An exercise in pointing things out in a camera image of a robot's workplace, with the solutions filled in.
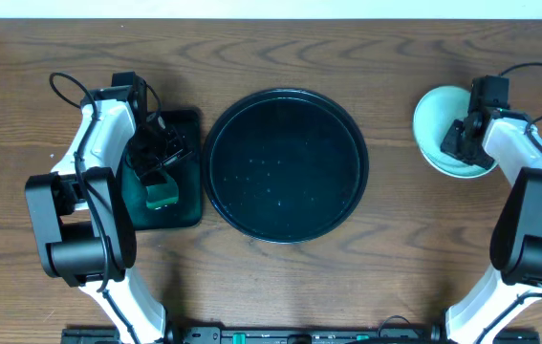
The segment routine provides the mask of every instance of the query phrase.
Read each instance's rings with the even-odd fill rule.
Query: wooden table
[[[0,20],[0,343],[55,343],[65,327],[109,324],[88,296],[49,278],[36,252],[24,183],[52,168],[80,122],[50,90],[50,72],[99,88],[134,70],[166,108],[199,107],[203,137],[262,89],[301,87],[342,105],[370,157],[364,197],[342,226],[267,244],[205,198],[198,226],[139,233],[137,265],[182,324],[365,328],[392,314],[429,323],[464,297],[489,264],[509,195],[499,170],[463,181],[425,162],[411,132],[418,100],[533,60],[542,21]],[[541,114],[542,70],[511,83],[513,107]],[[512,325],[542,335],[542,302]]]

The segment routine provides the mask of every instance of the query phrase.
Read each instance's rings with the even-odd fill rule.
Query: round tray
[[[274,89],[227,109],[206,138],[203,184],[245,234],[298,243],[328,233],[356,208],[368,178],[358,127],[313,92]]]

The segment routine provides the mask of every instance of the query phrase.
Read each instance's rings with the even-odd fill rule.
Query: wood grain
[[[24,183],[50,170],[80,121],[48,87],[50,72],[97,88],[135,70],[165,107],[200,108],[203,138],[230,104],[262,89],[306,88],[342,105],[371,165],[341,227],[273,245],[205,203],[196,227],[139,233],[137,264],[183,324],[361,328],[392,314],[427,323],[464,297],[488,265],[509,194],[500,171],[461,181],[425,162],[411,134],[417,101],[533,60],[542,61],[542,22],[0,20],[0,343],[55,343],[67,326],[109,324],[92,300],[47,277],[35,250]],[[542,114],[542,70],[511,83],[513,107]],[[513,326],[542,335],[542,302]]]

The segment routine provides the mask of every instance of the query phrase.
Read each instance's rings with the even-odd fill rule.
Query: white wall
[[[0,0],[0,18],[542,19],[542,0]]]

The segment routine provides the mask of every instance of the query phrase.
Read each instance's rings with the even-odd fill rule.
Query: light green bowl
[[[468,113],[470,92],[456,86],[441,86],[425,94],[415,108],[413,134],[423,157],[437,170],[455,178],[477,178],[486,175],[497,162],[486,170],[468,165],[441,152],[441,143],[454,119],[464,119]]]

